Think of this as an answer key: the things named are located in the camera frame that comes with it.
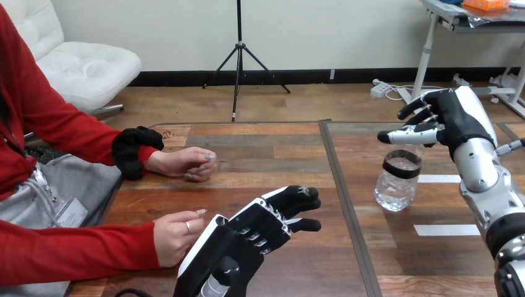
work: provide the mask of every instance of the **black baseboard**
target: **black baseboard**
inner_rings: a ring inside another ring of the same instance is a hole
[[[454,74],[459,73],[467,81],[488,81],[489,78],[503,73],[504,67],[469,67],[469,68],[428,68],[426,82],[449,82]],[[518,67],[512,69],[517,74]],[[134,79],[130,87],[198,87],[202,86],[213,71],[145,71]],[[276,70],[276,78],[285,85],[304,84],[365,84],[373,79],[385,82],[413,82],[417,68],[381,68],[381,69],[336,69],[334,79],[330,79],[331,70]],[[245,71],[241,79],[243,85],[274,85],[269,74],[264,71]],[[221,71],[211,85],[235,85],[235,71]]]

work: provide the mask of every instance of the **drawstring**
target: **drawstring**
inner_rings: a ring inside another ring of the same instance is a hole
[[[47,198],[49,195],[42,188],[42,186],[36,180],[32,178],[29,178],[28,180],[24,181],[22,184],[30,187],[35,192],[35,195],[37,195],[40,202],[44,203],[43,204],[44,210],[46,214],[48,215],[48,217],[51,219],[51,221],[53,222],[55,226],[60,227],[60,223],[58,223],[54,217],[55,212],[54,212],[53,204]]]

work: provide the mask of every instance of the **red sweater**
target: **red sweater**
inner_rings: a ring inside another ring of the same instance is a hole
[[[53,147],[92,163],[114,165],[111,142],[120,132],[66,103],[49,85],[29,48],[0,5],[0,92],[9,127],[24,146],[24,128]],[[0,124],[6,137],[11,133]],[[145,162],[155,149],[142,147]],[[0,200],[31,173],[22,156],[0,142]],[[57,282],[158,268],[154,223],[139,227],[29,230],[0,220],[0,286]]]

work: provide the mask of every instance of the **table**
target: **table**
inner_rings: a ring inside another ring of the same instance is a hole
[[[323,204],[306,217],[319,233],[298,233],[266,257],[248,296],[495,296],[493,260],[478,236],[419,236],[414,225],[470,225],[457,183],[420,183],[414,203],[383,210],[373,190],[389,149],[379,130],[401,123],[235,123],[155,126],[166,151],[203,146],[219,172],[203,184],[148,175],[123,183],[106,223],[138,225],[167,213],[207,208],[233,215],[254,197],[290,184],[317,187]],[[525,124],[495,125],[500,143],[525,137]],[[442,146],[425,149],[422,174],[457,174]],[[503,164],[525,184],[525,150]],[[177,269],[76,283],[71,296],[114,296],[139,288],[172,296]]]
[[[206,183],[186,183],[150,174],[126,181],[107,224],[139,225],[182,210],[208,209],[232,216],[257,196],[282,186],[317,187],[323,206],[306,217],[320,220],[318,233],[298,233],[266,257],[248,296],[366,296],[344,211],[317,122],[295,124],[183,124],[154,127],[165,151],[201,146],[220,158],[219,172]],[[71,296],[114,296],[139,288],[172,296],[177,268],[136,272],[81,282]]]
[[[432,53],[434,34],[438,24],[453,33],[525,33],[525,24],[498,24],[495,26],[481,26],[472,28],[467,19],[467,12],[463,8],[456,5],[443,3],[440,0],[421,1],[427,9],[427,16],[430,18],[430,28],[428,29],[427,41],[423,47],[423,53],[421,55],[421,60],[417,69],[417,75],[415,78],[412,94],[409,94],[406,88],[397,89],[398,94],[406,103],[410,103],[412,100],[418,98],[422,94],[423,81],[427,71],[428,62],[430,60],[430,55]],[[478,95],[497,96],[503,103],[508,105],[515,112],[525,118],[525,101],[519,97],[524,85],[525,61],[523,62],[515,86],[507,86],[506,88],[479,88],[478,90],[474,90],[474,92]]]

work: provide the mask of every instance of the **black scrunchie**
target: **black scrunchie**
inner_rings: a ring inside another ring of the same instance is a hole
[[[141,145],[164,149],[162,135],[157,131],[139,126],[136,129],[126,129],[113,140],[113,160],[122,171],[122,175],[131,180],[142,178],[144,166],[139,162],[139,148]]]

